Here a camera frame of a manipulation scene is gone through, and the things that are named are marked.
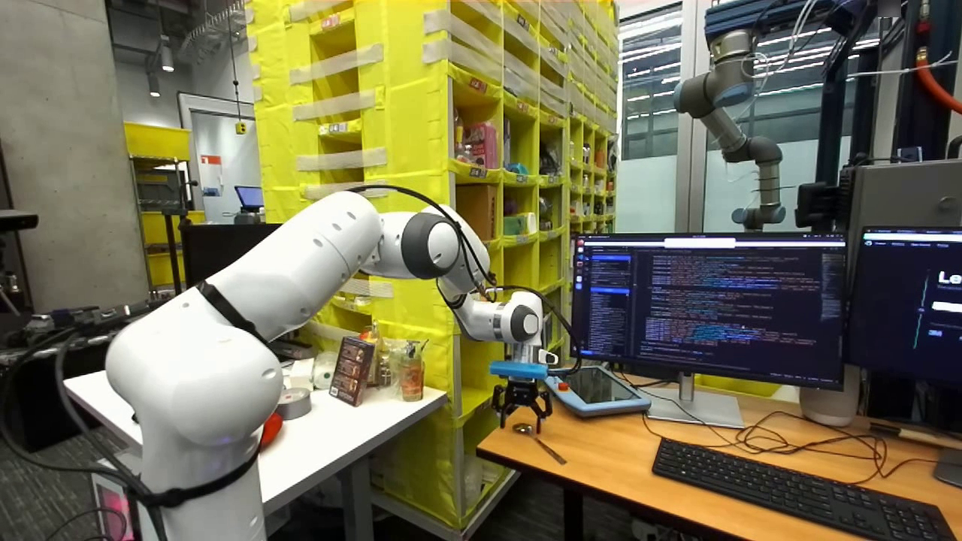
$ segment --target pipe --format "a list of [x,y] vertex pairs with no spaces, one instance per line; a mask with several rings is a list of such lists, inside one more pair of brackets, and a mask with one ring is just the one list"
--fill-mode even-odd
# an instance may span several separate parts
[[926,49],[917,50],[915,71],[917,71],[923,89],[926,89],[939,105],[962,115],[962,101],[958,101],[953,93],[948,93],[948,89],[939,84],[939,77],[932,75],[932,63],[928,63],[928,50],[926,50]]

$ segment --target red object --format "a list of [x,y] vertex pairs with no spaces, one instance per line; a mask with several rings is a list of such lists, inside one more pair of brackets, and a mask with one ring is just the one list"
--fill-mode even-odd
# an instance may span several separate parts
[[915,25],[915,33],[917,33],[917,37],[928,37],[928,33],[932,33],[928,17],[917,20],[917,25]]
[[926,87],[926,93],[928,93],[939,105],[962,115],[962,101],[939,84],[939,77],[932,75],[928,61],[923,58],[923,61],[917,61],[915,65],[917,65],[917,77],[921,77],[921,84]]
[[261,450],[277,441],[281,429],[284,429],[284,415],[273,413],[273,415],[265,421],[265,429],[261,429]]

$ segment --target wooden desk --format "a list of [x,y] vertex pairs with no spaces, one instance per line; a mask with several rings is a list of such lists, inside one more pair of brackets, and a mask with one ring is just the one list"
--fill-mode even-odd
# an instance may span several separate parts
[[[67,380],[67,390],[109,429],[140,445],[140,426],[106,372]],[[286,421],[281,440],[258,458],[265,514],[342,475],[350,539],[372,539],[368,455],[442,405],[446,395],[434,389],[419,402],[369,390],[362,405],[317,390],[309,415]]]
[[[750,425],[777,408],[794,413],[794,405],[787,402],[742,399],[742,415]],[[671,436],[680,441],[723,445],[723,440],[708,426],[648,421],[648,426],[659,434],[653,436],[642,426],[639,415],[577,421],[558,405],[552,417],[548,417],[542,426],[542,441],[548,441],[552,450],[558,450],[569,460],[566,467],[558,467],[548,450],[538,448],[538,441],[511,429],[511,425],[518,421],[529,421],[529,413],[511,415],[506,421],[506,429],[491,434],[477,445],[477,455],[492,463],[558,481],[566,486],[566,536],[569,539],[584,539],[584,524],[581,524],[584,494],[616,500],[639,511],[642,517],[701,526],[710,536],[848,539],[840,530],[807,524],[787,514],[777,514],[758,504],[745,504],[740,500],[727,500],[710,489],[698,489],[698,486],[653,475],[659,436]],[[835,436],[834,429],[814,426],[800,417],[773,417],[767,426],[780,429],[794,445]],[[851,440],[831,445],[824,450],[870,458],[870,448]],[[935,460],[939,450],[892,440],[888,441],[888,455],[891,455],[891,463],[898,463],[904,458]],[[835,481],[864,481],[874,473],[873,460],[814,455],[814,450],[804,450],[794,458],[765,455],[758,460],[811,473],[811,475],[827,475]],[[898,468],[892,477],[874,477],[864,486],[939,504],[948,524],[953,526],[957,539],[962,539],[962,504],[958,504],[962,489],[939,484],[932,477],[932,463],[911,463]]]

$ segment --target ceiling light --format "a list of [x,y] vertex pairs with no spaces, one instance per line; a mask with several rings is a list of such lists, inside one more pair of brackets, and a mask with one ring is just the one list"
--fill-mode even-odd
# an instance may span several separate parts
[[159,99],[155,54],[143,54],[146,95]]
[[159,54],[159,69],[174,71],[174,50],[172,50],[172,39],[164,33],[159,33],[159,39],[155,39],[155,54]]

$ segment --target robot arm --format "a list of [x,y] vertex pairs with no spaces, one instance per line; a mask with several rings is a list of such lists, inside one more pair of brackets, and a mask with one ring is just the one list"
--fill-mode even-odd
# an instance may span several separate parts
[[758,163],[758,207],[733,210],[733,224],[760,229],[765,224],[786,218],[780,198],[780,144],[760,135],[750,139],[725,115],[725,105],[756,93],[758,39],[792,28],[800,17],[848,37],[857,31],[861,11],[870,10],[865,2],[873,0],[740,0],[708,11],[710,71],[680,84],[677,112],[698,118],[720,139],[725,163]]
[[454,210],[378,213],[357,191],[329,194],[109,349],[109,382],[140,425],[140,481],[149,494],[193,494],[164,507],[169,539],[265,539],[257,429],[284,390],[267,342],[308,325],[357,270],[440,281],[468,338],[538,362],[542,300],[485,298],[486,250]]

